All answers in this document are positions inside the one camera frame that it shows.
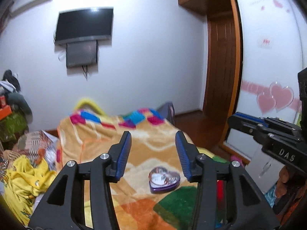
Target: television screen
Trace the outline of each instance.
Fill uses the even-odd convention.
[[[97,41],[68,43],[66,46],[66,67],[88,66],[97,63]]]
[[[56,44],[111,38],[113,8],[62,12],[56,27]]]

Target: silver bolt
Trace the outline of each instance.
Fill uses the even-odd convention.
[[[198,157],[198,159],[200,159],[200,160],[205,160],[205,159],[206,159],[206,155],[203,154],[203,153],[199,154],[197,157]]]
[[[234,167],[239,167],[240,166],[240,163],[238,161],[232,161],[232,166]]]
[[[103,153],[100,155],[100,158],[103,159],[103,160],[106,160],[110,157],[110,155],[108,153]]]
[[[75,164],[76,164],[75,161],[68,161],[68,162],[67,162],[67,166],[68,166],[68,167],[72,167],[72,166],[74,166]]]

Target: orange box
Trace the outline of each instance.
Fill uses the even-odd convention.
[[[12,110],[11,107],[7,105],[3,109],[0,109],[0,120],[4,119],[10,114],[12,114]]]

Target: pink stripe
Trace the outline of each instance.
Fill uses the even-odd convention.
[[[250,94],[270,94],[270,88],[265,87],[256,83],[248,82],[243,80],[241,82],[241,90],[248,92]],[[297,110],[299,108],[299,111],[301,111],[301,104],[300,104],[300,99],[299,98],[294,98],[292,103],[288,106],[290,109]]]

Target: wooden floor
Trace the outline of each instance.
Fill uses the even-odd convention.
[[[213,154],[230,160],[230,154],[218,146],[225,119],[209,118],[201,111],[175,116],[175,126],[189,135],[197,147],[206,148]]]

